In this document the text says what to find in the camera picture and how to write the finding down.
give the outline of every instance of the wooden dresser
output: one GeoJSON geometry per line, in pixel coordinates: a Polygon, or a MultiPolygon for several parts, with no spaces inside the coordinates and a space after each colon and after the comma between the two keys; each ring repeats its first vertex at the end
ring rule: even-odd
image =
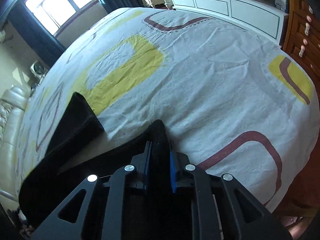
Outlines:
{"type": "Polygon", "coordinates": [[[290,0],[283,51],[307,72],[320,98],[320,21],[305,0],[290,0]]]}

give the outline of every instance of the cream leather headboard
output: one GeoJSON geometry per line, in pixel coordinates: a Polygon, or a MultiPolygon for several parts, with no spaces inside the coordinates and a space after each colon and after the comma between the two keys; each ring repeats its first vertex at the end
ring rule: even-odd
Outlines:
{"type": "Polygon", "coordinates": [[[15,194],[16,148],[28,94],[19,87],[0,98],[0,195],[17,201],[15,194]]]}

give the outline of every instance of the patterned bedspread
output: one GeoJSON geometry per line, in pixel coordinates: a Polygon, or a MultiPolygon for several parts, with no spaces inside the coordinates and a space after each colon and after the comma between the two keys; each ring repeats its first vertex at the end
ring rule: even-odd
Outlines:
{"type": "Polygon", "coordinates": [[[319,133],[314,85],[278,46],[201,14],[121,8],[79,37],[30,99],[17,148],[17,194],[75,91],[106,132],[70,165],[161,119],[174,150],[210,174],[233,174],[270,211],[319,133]]]}

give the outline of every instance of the triangular cutout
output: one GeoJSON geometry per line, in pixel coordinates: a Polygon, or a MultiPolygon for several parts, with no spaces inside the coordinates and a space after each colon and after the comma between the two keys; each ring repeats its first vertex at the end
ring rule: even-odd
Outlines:
{"type": "Polygon", "coordinates": [[[248,224],[262,217],[259,210],[238,190],[235,190],[235,195],[242,211],[244,221],[248,224]]]}
{"type": "Polygon", "coordinates": [[[68,204],[59,212],[58,217],[62,220],[68,221],[70,223],[75,223],[77,221],[82,202],[84,200],[87,191],[81,189],[69,202],[68,204]]]}

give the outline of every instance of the white drawer handle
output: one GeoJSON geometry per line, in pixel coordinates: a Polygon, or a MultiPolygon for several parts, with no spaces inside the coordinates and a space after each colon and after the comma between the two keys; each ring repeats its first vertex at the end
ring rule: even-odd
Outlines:
{"type": "Polygon", "coordinates": [[[300,57],[303,56],[303,53],[304,53],[305,50],[306,50],[306,48],[305,48],[303,45],[301,45],[301,50],[300,50],[300,52],[299,52],[299,56],[300,56],[300,57]]]}
{"type": "Polygon", "coordinates": [[[304,31],[304,34],[309,36],[309,30],[310,30],[310,24],[309,23],[306,23],[306,29],[304,31]]]}

